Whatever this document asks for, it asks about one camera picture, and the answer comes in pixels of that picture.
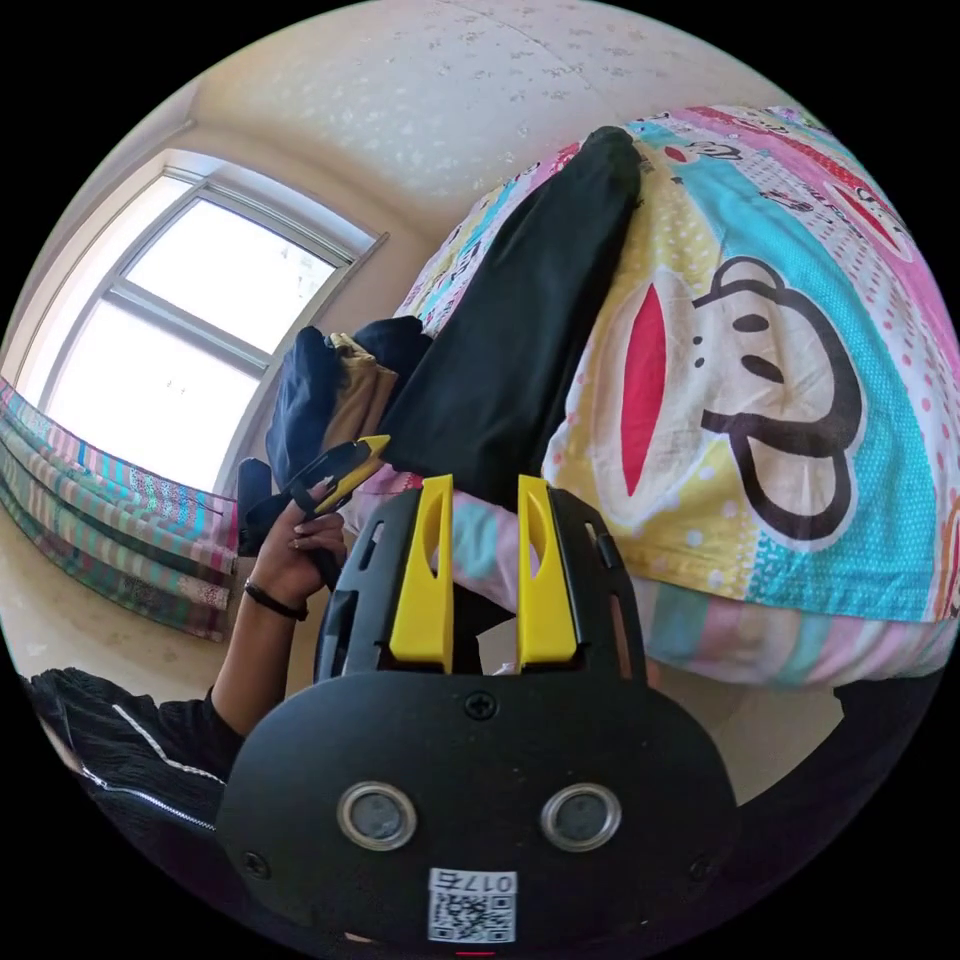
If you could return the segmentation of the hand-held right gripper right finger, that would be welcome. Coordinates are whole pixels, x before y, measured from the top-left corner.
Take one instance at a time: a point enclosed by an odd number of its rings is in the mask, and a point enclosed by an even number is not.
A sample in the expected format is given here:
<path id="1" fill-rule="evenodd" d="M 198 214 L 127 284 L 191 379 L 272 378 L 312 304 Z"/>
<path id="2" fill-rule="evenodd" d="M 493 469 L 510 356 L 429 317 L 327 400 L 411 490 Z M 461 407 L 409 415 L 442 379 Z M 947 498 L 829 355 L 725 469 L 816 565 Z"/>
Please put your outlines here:
<path id="1" fill-rule="evenodd" d="M 577 639 L 550 489 L 539 477 L 518 478 L 517 667 L 569 663 Z"/>

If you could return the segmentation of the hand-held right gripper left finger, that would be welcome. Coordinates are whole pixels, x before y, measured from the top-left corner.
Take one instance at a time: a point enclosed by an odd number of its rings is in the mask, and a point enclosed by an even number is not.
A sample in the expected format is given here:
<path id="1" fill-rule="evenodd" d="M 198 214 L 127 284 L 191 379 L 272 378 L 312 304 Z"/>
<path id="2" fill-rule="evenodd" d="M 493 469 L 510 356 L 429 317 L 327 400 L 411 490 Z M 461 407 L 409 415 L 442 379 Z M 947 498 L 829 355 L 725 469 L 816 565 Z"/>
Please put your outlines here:
<path id="1" fill-rule="evenodd" d="M 403 667 L 453 669 L 452 515 L 453 477 L 424 479 L 389 641 Z"/>

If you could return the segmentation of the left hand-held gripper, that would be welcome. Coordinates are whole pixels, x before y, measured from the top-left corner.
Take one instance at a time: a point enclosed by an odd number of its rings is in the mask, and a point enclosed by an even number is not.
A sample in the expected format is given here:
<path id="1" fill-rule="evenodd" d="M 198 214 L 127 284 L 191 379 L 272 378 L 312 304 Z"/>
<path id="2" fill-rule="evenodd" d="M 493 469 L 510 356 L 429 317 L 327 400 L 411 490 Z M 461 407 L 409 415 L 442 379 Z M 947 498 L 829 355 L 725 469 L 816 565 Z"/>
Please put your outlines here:
<path id="1" fill-rule="evenodd" d="M 253 558 L 279 517 L 293 499 L 314 515 L 339 510 L 353 492 L 382 467 L 382 455 L 391 437 L 386 434 L 358 438 L 330 448 L 300 470 L 278 493 L 272 491 L 270 467 L 248 458 L 238 467 L 237 554 Z"/>

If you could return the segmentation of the person's left hand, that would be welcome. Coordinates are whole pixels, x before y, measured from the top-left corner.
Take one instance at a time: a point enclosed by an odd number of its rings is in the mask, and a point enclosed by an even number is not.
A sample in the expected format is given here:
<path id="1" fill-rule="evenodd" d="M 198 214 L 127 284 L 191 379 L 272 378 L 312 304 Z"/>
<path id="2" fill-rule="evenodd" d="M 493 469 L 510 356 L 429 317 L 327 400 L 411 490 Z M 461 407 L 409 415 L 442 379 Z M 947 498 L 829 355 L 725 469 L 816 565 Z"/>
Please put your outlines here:
<path id="1" fill-rule="evenodd" d="M 305 510 L 291 499 L 258 551 L 248 591 L 289 618 L 301 614 L 308 600 L 330 585 L 330 578 L 314 562 L 314 555 L 322 552 L 329 553 L 336 565 L 345 559 L 341 514 Z"/>

